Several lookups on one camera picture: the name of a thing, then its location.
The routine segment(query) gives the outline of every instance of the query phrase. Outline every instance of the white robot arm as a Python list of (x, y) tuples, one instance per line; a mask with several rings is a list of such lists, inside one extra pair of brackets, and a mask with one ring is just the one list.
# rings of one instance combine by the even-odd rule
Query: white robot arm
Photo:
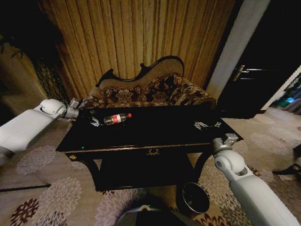
[(297, 219), (271, 188), (246, 166), (244, 158), (232, 151), (235, 134), (213, 140), (214, 162), (229, 180), (229, 186), (256, 226), (300, 226)]
[(0, 127), (0, 165), (28, 144), (57, 118), (77, 118), (79, 110), (54, 99), (43, 100)]

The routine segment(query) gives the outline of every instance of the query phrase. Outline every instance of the plastic bottle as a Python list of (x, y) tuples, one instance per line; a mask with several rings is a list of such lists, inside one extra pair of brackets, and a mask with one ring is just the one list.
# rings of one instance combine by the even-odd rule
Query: plastic bottle
[(132, 117), (131, 113), (129, 114), (122, 113), (122, 114), (115, 114), (115, 115), (105, 117), (103, 121), (108, 126), (108, 125), (120, 123), (131, 117)]

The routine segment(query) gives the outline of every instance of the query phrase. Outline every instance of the bottle label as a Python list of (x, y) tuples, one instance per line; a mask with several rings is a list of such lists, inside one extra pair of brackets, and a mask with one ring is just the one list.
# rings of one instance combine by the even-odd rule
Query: bottle label
[(112, 119), (113, 119), (114, 124), (121, 122), (121, 117), (119, 114), (112, 115)]

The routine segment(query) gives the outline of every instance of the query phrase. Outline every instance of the trash can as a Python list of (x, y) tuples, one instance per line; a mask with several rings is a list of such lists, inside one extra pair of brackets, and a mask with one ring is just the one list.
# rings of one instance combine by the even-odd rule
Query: trash can
[(176, 205), (182, 214), (194, 218), (209, 209), (210, 201), (200, 185), (188, 182), (177, 186)]

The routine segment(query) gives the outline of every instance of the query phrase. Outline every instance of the carpet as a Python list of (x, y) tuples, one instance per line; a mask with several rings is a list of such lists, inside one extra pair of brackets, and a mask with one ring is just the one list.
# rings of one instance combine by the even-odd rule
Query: carpet
[[(293, 148), (301, 141), (300, 116), (268, 108), (253, 119), (225, 121), (244, 138), (233, 149), (301, 221), (300, 183), (294, 176), (271, 173), (293, 163)], [(145, 194), (159, 197), (177, 211), (175, 186), (96, 192), (85, 165), (55, 152), (70, 127), (69, 122), (56, 121), (28, 150), (0, 168), (0, 189), (51, 183), (49, 188), (0, 193), (1, 226), (110, 226)], [(192, 164), (198, 156), (189, 154)], [(252, 225), (213, 157), (206, 162), (199, 184), (210, 197), (208, 212), (194, 218), (200, 225)]]

